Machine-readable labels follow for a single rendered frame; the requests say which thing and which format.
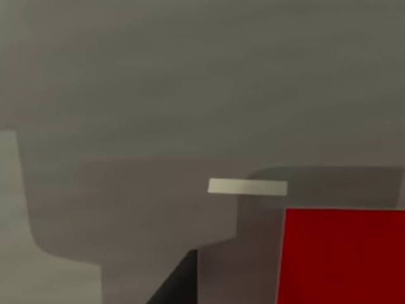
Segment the small white rectangle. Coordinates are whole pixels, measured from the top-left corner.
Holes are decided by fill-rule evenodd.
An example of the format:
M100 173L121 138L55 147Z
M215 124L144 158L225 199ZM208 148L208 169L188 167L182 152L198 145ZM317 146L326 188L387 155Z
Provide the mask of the small white rectangle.
M282 180L210 179L208 193L286 196L287 187Z

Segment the black object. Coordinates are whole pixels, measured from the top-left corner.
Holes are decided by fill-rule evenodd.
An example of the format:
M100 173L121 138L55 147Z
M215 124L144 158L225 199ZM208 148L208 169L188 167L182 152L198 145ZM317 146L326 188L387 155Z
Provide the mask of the black object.
M197 257L188 252L147 304L197 304Z

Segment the red object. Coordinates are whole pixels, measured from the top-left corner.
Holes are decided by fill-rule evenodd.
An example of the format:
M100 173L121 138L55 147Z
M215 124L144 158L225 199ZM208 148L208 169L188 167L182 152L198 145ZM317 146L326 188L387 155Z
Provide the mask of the red object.
M288 209L278 304L405 304L405 211Z

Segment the red block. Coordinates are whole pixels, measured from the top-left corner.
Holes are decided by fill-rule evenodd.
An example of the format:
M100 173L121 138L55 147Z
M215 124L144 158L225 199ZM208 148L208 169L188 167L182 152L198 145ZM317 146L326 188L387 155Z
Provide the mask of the red block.
M405 211L288 209L278 304L405 304Z

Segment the red square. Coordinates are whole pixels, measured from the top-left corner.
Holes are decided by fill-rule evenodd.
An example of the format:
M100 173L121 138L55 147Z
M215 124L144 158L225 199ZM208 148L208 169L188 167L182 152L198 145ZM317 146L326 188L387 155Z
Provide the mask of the red square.
M278 304L405 304L405 211L288 209Z

